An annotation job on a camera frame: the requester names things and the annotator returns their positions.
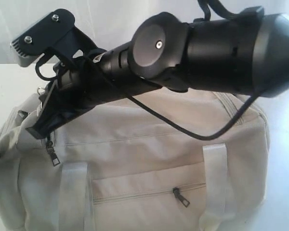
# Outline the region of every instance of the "white table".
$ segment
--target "white table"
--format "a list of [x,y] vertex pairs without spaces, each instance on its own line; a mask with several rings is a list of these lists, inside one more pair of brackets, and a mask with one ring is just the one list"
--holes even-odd
[[[45,70],[49,76],[51,67]],[[13,106],[44,85],[33,67],[0,64],[0,127]],[[258,103],[268,115],[271,130],[266,201],[249,219],[226,222],[220,231],[289,231],[289,90],[274,99],[259,99]]]

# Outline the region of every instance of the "white duffel bag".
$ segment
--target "white duffel bag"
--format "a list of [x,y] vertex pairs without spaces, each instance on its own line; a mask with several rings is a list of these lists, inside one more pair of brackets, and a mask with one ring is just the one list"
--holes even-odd
[[[201,135],[243,104],[196,90],[137,99]],[[25,128],[38,106],[31,96],[0,132],[0,216],[9,231],[214,231],[263,201],[269,134],[255,105],[213,141],[193,139],[129,100],[97,106],[36,140]]]

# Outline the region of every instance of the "screw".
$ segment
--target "screw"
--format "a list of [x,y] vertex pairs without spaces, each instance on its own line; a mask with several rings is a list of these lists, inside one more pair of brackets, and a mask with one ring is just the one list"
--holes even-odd
[[156,43],[156,45],[155,45],[155,47],[156,47],[157,49],[161,49],[162,46],[163,46],[162,41],[158,41],[158,42]]
[[58,22],[58,21],[59,21],[59,16],[58,16],[57,14],[54,14],[54,15],[52,16],[52,20],[53,20],[54,22]]
[[32,43],[32,38],[31,38],[31,36],[26,36],[25,39],[24,39],[24,41],[25,41],[25,43],[27,43],[27,44]]

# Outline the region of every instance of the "white strap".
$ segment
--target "white strap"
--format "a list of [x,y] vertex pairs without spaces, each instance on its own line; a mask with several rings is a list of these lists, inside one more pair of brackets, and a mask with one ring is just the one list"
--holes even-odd
[[59,231],[93,231],[92,193],[88,164],[67,163],[59,192]]
[[203,147],[206,173],[206,209],[199,220],[202,231],[215,231],[235,212],[234,193],[228,178],[227,148],[223,144]]

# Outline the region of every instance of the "white background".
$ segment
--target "white background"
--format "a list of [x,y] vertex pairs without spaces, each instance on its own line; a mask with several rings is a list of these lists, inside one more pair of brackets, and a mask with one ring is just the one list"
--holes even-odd
[[[289,0],[223,0],[222,3],[233,12],[263,5],[267,13],[289,13]],[[0,0],[0,64],[13,63],[9,42],[14,36],[57,8],[70,10],[76,17],[76,25],[105,49],[130,40],[143,20],[161,11],[189,22],[202,17],[197,0]],[[14,105],[42,85],[44,82],[33,69],[0,65],[0,126]],[[289,91],[278,98],[259,101],[268,114],[271,129],[267,200],[252,217],[227,222],[221,231],[289,230]]]

